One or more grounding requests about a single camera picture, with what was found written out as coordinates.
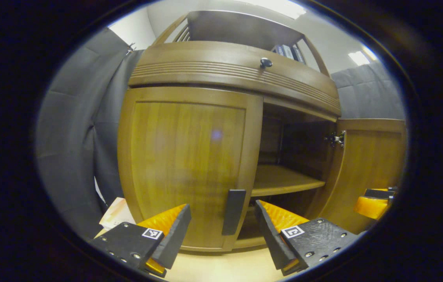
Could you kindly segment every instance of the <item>cabinet door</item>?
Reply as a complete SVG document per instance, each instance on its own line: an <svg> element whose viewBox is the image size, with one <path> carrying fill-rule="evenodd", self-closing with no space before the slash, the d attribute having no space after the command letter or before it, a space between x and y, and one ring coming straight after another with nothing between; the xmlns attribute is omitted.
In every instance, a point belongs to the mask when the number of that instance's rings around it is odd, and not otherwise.
<svg viewBox="0 0 443 282"><path fill-rule="evenodd" d="M136 222L189 203L183 249L231 250L257 168L262 98L195 87L129 89L119 124L119 174ZM245 189L234 235L222 235L230 189Z"/></svg>
<svg viewBox="0 0 443 282"><path fill-rule="evenodd" d="M306 217L318 216L358 234L374 222L354 212L366 189L398 185L406 154L406 128L398 119L339 119L344 147L336 145L326 184L314 197Z"/></svg>

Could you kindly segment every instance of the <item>black knob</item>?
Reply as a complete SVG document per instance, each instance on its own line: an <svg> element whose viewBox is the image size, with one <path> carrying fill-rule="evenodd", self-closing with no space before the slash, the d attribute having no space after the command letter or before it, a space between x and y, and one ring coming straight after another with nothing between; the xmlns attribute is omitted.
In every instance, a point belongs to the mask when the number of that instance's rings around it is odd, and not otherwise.
<svg viewBox="0 0 443 282"><path fill-rule="evenodd" d="M262 58L259 62L261 63L260 67L262 69L264 69L266 67L271 67L272 66L272 61L270 61L267 58Z"/></svg>

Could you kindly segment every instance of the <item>gray fabric panel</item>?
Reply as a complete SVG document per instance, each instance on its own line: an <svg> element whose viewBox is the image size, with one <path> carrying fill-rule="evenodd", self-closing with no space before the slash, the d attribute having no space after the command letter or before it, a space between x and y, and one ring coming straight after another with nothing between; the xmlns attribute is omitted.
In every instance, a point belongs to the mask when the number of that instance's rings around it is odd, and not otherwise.
<svg viewBox="0 0 443 282"><path fill-rule="evenodd" d="M405 119L397 81L379 61L331 74L340 97L341 118Z"/></svg>
<svg viewBox="0 0 443 282"><path fill-rule="evenodd" d="M103 216L94 186L94 119L127 50L109 29L94 35L58 71L38 116L35 149L44 186L86 240L101 230Z"/></svg>
<svg viewBox="0 0 443 282"><path fill-rule="evenodd" d="M116 197L123 197L117 163L117 132L127 82L143 51L132 52L123 59L110 80L95 118L94 175L107 205Z"/></svg>

